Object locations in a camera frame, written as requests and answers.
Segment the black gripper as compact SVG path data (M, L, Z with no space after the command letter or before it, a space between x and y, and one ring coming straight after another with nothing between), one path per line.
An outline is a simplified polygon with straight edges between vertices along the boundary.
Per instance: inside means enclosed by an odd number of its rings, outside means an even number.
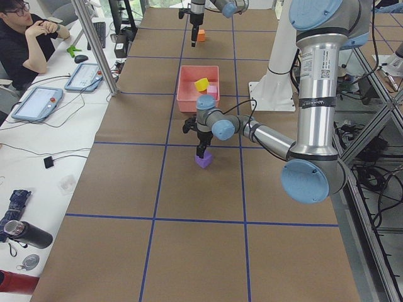
M190 12L190 23L193 25L191 30L191 47L196 47L196 41L199 34L199 26L203 24L204 14Z
M211 145L212 132L208 131L197 131L197 138L199 139L199 144L196 148L196 155L199 158L204 158L204 153L206 152L208 146Z

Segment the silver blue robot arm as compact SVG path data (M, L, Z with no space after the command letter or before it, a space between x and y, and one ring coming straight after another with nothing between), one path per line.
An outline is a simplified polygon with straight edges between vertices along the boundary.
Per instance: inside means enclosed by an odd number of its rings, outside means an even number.
M234 1L234 0L216 0L211 3L218 9L226 18L231 18L234 14L241 14L249 7L249 1ZM191 0L189 8L186 8L186 13L190 15L191 29L191 46L196 47L196 42L199 33L199 27L203 24L205 14L204 0Z
M295 30L301 54L298 132L292 140L246 115L225 115L210 95L196 101L195 130L201 160L212 138L240 133L285 161L281 183L300 203L313 204L346 182L344 165L332 146L341 50L364 45L369 36L371 1L293 1L287 25Z

